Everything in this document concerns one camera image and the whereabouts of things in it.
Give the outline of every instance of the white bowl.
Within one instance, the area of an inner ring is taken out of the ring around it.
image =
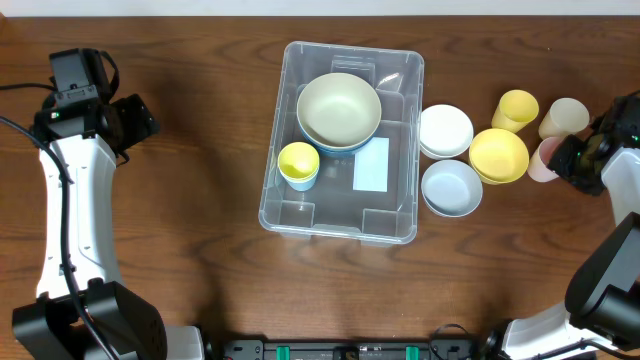
[[[482,200],[482,182],[467,164],[443,160],[422,176],[422,197],[435,214],[460,217],[473,212]]]
[[[473,124],[462,110],[451,105],[434,105],[420,115],[420,145],[432,159],[462,154],[473,140]]]
[[[380,125],[382,105],[366,81],[331,73],[302,90],[297,115],[302,132],[312,143],[329,151],[348,151],[373,136]]]

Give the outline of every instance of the green tape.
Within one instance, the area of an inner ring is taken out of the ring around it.
[[[278,346],[276,349],[276,358],[278,360],[289,360],[290,353],[288,346]]]
[[[406,360],[420,360],[420,349],[416,346],[407,346]]]

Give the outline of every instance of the gray plastic bin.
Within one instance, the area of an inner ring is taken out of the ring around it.
[[[382,121],[374,137],[389,139],[387,191],[353,189],[355,155],[321,153],[315,186],[298,192],[280,175],[280,150],[305,141],[296,117],[298,96],[318,76],[344,72],[376,89]],[[260,224],[285,236],[335,236],[371,245],[406,244],[417,232],[418,129],[424,60],[413,51],[293,42],[282,64],[271,145],[260,201]]]

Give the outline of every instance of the white wall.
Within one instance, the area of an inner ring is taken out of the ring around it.
[[[640,15],[640,0],[0,0],[13,16]]]

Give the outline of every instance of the wood grain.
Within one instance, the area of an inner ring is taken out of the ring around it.
[[[419,52],[423,105],[450,103],[488,128],[502,93],[522,88],[541,116],[553,100],[591,114],[640,85],[637,18],[8,19],[0,83],[46,82],[48,55],[107,50],[118,97],[139,93],[162,132],[116,172],[113,226],[127,286],[167,324],[270,339],[417,338],[456,322],[478,332],[563,300],[577,267],[614,228],[606,195],[524,177],[485,186],[461,219],[422,202],[416,239],[388,249],[281,238],[257,219],[281,61],[294,40]],[[0,94],[27,126],[46,94]],[[430,164],[421,159],[421,171]],[[0,128],[0,359],[25,359],[11,311],[34,300],[44,257],[45,188],[37,152]]]

